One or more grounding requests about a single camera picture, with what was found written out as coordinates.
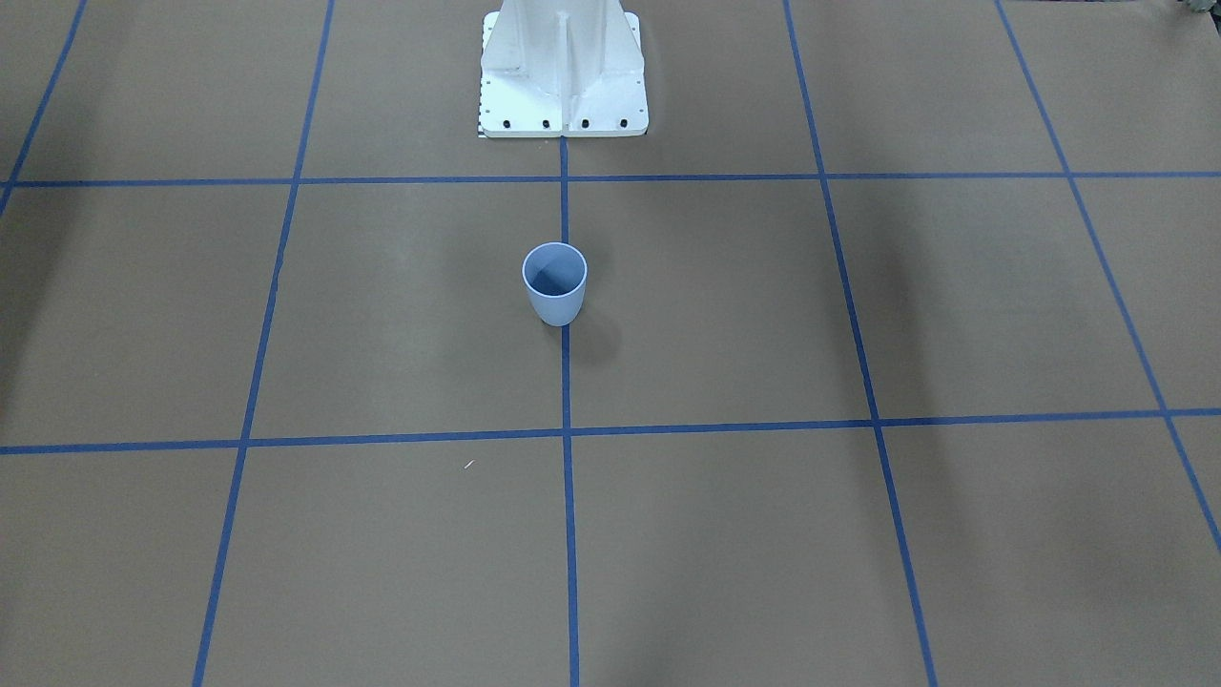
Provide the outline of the blue plastic cup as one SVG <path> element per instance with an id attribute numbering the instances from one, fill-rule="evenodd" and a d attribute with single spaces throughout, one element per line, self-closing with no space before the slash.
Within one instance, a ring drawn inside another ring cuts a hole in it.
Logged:
<path id="1" fill-rule="evenodd" d="M 545 325 L 564 327 L 578 318 L 589 286 L 589 261 L 567 242 L 547 242 L 523 259 L 523 284 Z"/>

